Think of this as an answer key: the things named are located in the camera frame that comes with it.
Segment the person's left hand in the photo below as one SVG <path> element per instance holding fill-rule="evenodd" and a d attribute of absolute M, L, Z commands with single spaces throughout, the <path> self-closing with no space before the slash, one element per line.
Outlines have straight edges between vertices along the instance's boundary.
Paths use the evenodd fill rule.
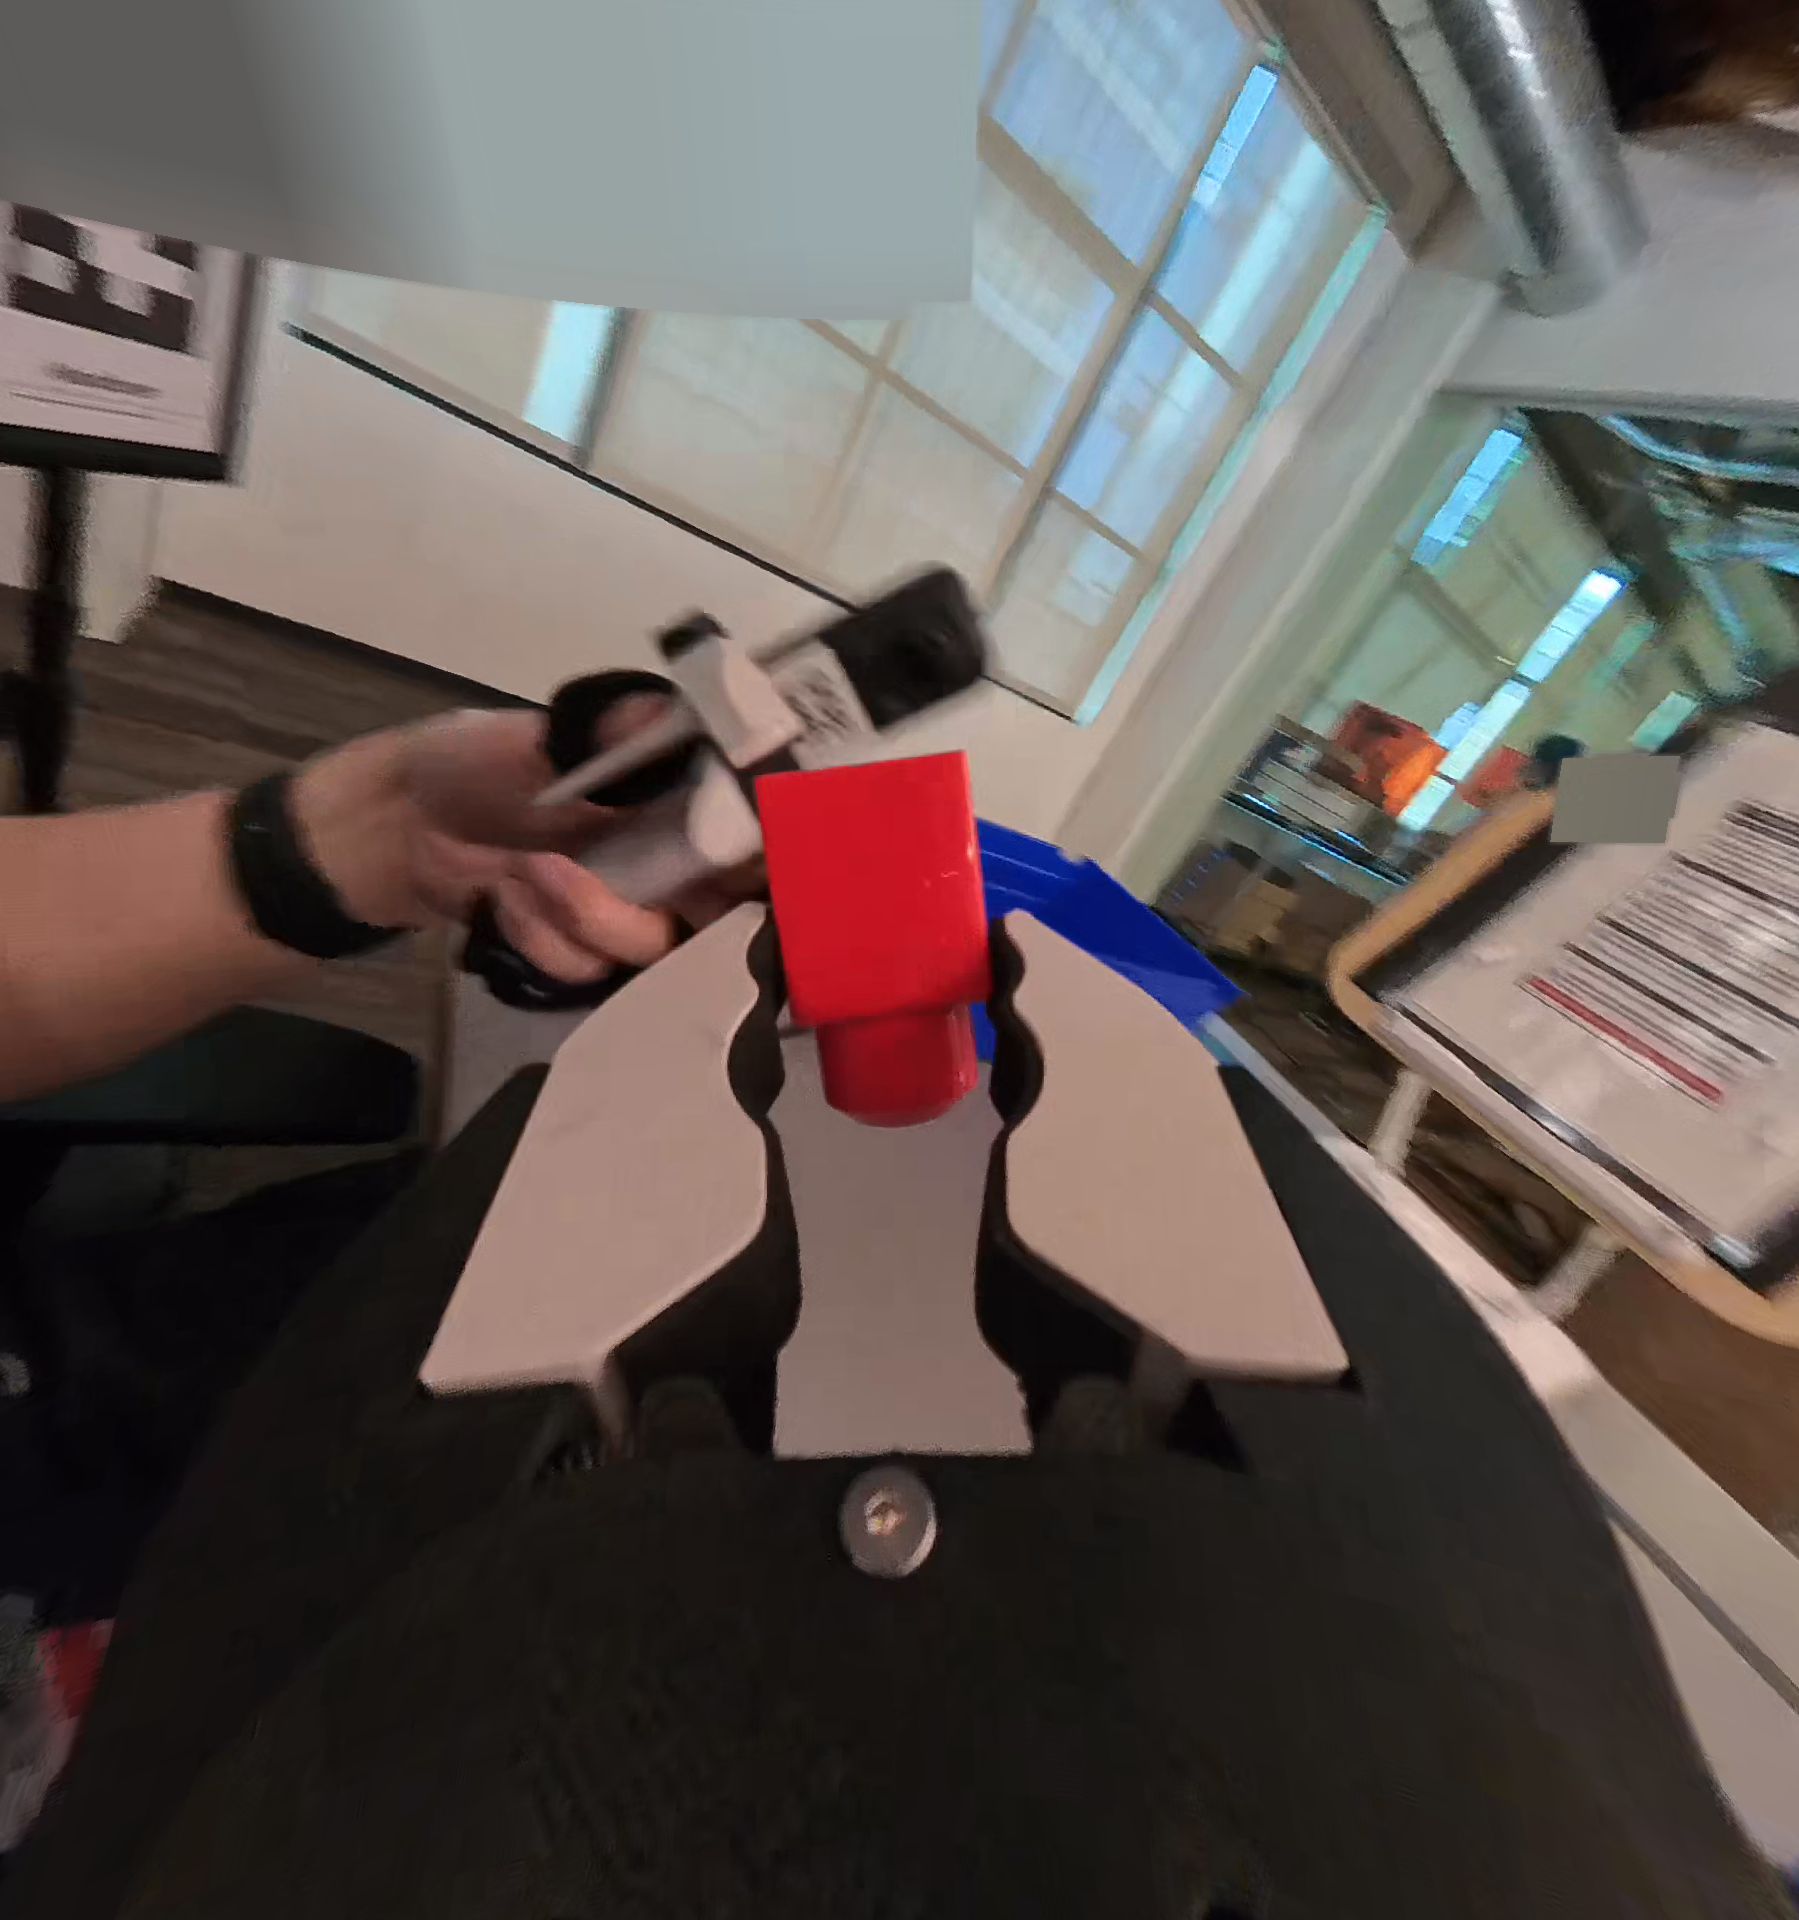
<path fill-rule="evenodd" d="M 578 856 L 647 809 L 547 805 L 550 783 L 538 714 L 466 708 L 313 757 L 290 775 L 290 809 L 353 921 L 423 929 L 487 905 L 554 984 L 647 969 L 767 891 L 753 857 L 656 905 L 623 900 Z"/>

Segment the orange storage boxes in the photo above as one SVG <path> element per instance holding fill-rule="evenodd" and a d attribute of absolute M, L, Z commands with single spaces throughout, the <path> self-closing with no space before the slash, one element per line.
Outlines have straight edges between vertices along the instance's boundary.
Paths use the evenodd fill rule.
<path fill-rule="evenodd" d="M 1328 750 L 1351 775 L 1351 790 L 1387 818 L 1422 829 L 1445 808 L 1486 808 L 1515 790 L 1527 754 L 1479 730 L 1482 705 L 1466 704 L 1440 732 L 1385 705 L 1349 704 Z"/>

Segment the metal shelf with boxes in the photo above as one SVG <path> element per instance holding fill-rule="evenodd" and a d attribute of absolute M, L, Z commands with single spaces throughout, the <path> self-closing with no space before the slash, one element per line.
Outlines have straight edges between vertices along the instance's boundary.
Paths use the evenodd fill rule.
<path fill-rule="evenodd" d="M 1272 888 L 1269 927 L 1249 933 L 1246 948 L 1291 972 L 1315 972 L 1346 929 L 1422 877 L 1486 812 L 1558 783 L 1558 757 L 1522 748 L 1527 771 L 1507 796 L 1479 809 L 1449 805 L 1422 829 L 1393 823 L 1351 790 L 1349 769 L 1328 750 L 1346 705 L 1322 726 L 1276 717 L 1216 812 L 1225 857 Z"/>

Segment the white framed window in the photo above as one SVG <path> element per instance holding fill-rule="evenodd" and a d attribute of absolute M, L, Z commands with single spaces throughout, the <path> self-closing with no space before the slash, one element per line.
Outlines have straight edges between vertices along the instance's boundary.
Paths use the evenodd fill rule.
<path fill-rule="evenodd" d="M 946 562 L 1102 714 L 1385 233 L 1264 3 L 981 3 L 964 301 L 742 319 L 302 267 L 290 332 L 811 590 Z"/>

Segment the blue plastic bin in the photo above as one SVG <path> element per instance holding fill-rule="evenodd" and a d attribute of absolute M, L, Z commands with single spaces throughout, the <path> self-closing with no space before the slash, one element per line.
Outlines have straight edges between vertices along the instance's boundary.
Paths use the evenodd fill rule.
<path fill-rule="evenodd" d="M 976 823 L 976 838 L 990 921 L 1027 911 L 1196 1033 L 1245 999 L 1236 981 L 1096 860 L 987 818 Z"/>

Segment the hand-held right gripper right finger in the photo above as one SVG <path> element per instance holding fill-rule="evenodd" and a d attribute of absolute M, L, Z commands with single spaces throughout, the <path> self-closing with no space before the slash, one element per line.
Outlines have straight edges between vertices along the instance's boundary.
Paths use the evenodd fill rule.
<path fill-rule="evenodd" d="M 1351 1360 L 1199 1038 L 1027 908 L 990 927 L 976 1310 L 1015 1380 L 1342 1380 Z"/>

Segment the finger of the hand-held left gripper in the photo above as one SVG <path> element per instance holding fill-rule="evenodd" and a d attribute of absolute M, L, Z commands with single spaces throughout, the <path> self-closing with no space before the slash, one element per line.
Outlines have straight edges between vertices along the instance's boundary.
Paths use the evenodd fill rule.
<path fill-rule="evenodd" d="M 770 672 L 700 611 L 656 635 L 662 671 L 611 668 L 560 681 L 547 705 L 553 781 L 538 808 L 645 805 L 711 748 L 747 771 L 790 748 L 800 722 Z"/>
<path fill-rule="evenodd" d="M 688 757 L 654 799 L 611 808 L 584 871 L 635 905 L 666 905 L 765 851 L 753 790 L 721 757 Z"/>

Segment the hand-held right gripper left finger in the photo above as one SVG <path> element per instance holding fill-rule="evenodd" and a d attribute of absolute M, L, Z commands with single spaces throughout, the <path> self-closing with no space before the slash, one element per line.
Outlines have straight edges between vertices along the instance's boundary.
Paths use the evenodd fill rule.
<path fill-rule="evenodd" d="M 747 903 L 583 1015 L 432 1331 L 430 1391 L 775 1391 L 800 1318 L 781 1003 L 773 915 Z"/>

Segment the black wristband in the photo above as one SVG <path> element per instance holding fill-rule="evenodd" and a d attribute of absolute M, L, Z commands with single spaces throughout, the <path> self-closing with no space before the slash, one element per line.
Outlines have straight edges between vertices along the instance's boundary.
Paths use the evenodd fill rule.
<path fill-rule="evenodd" d="M 313 963 L 341 963 L 393 945 L 406 933 L 359 921 L 311 857 L 293 805 L 293 775 L 268 771 L 229 799 L 225 857 L 248 923 L 275 948 Z"/>

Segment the instruction sign on stand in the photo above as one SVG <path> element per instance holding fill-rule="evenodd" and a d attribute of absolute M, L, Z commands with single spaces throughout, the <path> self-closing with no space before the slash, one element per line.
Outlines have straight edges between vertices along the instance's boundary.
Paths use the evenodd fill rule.
<path fill-rule="evenodd" d="M 1558 1190 L 1588 1221 L 1573 1252 L 1527 1297 L 1548 1319 L 1569 1318 L 1610 1260 L 1634 1254 L 1715 1319 L 1799 1351 L 1799 1272 L 1770 1292 L 1754 1292 L 1698 1243 L 1671 1225 L 1652 1225 L 1640 1197 L 1622 1193 L 1588 1152 L 1525 1114 L 1509 1094 L 1492 1090 L 1479 1070 L 1463 1063 L 1458 1051 L 1403 1018 L 1363 984 L 1370 972 L 1398 957 L 1445 908 L 1482 903 L 1488 883 L 1507 880 L 1527 845 L 1551 848 L 1551 808 L 1554 796 L 1536 790 L 1497 802 L 1475 829 L 1437 851 L 1419 877 L 1330 948 L 1325 984 L 1333 1006 L 1398 1063 L 1398 1084 L 1385 1106 L 1372 1155 L 1398 1167 L 1419 1109 L 1430 1096 L 1437 1096 Z"/>

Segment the silver spiral air duct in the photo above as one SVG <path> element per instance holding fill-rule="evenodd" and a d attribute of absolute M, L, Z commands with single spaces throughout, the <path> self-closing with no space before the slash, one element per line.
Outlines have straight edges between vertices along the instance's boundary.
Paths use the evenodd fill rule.
<path fill-rule="evenodd" d="M 1577 3 L 1427 3 L 1427 98 L 1507 252 L 1507 292 L 1558 319 L 1646 252 L 1606 70 Z"/>

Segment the framed marker sign on stand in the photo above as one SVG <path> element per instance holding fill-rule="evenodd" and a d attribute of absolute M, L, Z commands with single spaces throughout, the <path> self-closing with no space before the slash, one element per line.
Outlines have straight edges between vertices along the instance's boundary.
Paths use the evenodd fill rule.
<path fill-rule="evenodd" d="M 263 292 L 263 256 L 0 198 L 0 468 L 31 476 L 0 738 L 28 812 L 63 802 L 93 483 L 235 480 Z"/>

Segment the person's left forearm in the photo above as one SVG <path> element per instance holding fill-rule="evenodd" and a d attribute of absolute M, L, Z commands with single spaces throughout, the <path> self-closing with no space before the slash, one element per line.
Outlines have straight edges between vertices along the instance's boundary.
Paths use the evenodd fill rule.
<path fill-rule="evenodd" d="M 290 981 L 233 883 L 229 796 L 0 817 L 0 1106 Z"/>

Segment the red block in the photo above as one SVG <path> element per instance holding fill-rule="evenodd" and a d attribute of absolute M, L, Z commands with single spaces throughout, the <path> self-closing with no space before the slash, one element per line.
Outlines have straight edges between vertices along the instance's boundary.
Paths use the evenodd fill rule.
<path fill-rule="evenodd" d="M 979 1082 L 990 993 L 964 754 L 775 771 L 756 783 L 790 1023 L 833 1111 L 927 1124 Z"/>

